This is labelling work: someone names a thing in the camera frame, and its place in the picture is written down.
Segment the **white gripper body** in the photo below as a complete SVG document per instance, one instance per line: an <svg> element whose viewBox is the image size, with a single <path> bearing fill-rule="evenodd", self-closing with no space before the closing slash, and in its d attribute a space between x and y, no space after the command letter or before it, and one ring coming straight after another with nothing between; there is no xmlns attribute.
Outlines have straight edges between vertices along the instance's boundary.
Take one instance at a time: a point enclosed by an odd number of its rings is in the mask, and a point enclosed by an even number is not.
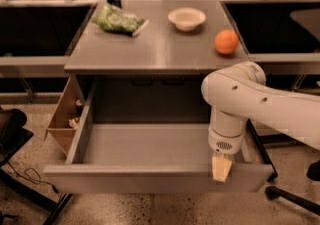
<svg viewBox="0 0 320 225"><path fill-rule="evenodd" d="M244 140L246 124L247 118L212 108L208 128L209 146L216 153L235 155Z"/></svg>

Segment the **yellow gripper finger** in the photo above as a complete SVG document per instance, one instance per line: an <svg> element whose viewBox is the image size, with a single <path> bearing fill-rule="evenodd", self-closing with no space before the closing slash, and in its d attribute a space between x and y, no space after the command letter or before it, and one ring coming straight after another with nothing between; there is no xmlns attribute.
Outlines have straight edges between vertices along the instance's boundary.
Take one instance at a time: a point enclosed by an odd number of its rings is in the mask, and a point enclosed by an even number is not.
<svg viewBox="0 0 320 225"><path fill-rule="evenodd" d="M215 181L225 182L232 167L232 157L214 152L212 155L212 177Z"/></svg>

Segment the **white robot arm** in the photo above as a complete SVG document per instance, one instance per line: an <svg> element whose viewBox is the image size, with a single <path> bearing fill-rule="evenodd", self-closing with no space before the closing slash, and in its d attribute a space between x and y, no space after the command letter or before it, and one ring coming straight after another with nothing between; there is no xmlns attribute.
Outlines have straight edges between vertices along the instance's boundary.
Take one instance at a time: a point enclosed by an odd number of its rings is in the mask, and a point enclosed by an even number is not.
<svg viewBox="0 0 320 225"><path fill-rule="evenodd" d="M254 62L238 63L204 78L201 93L211 106L208 142L215 181L227 179L249 120L320 149L320 97L273 89L265 83L263 69Z"/></svg>

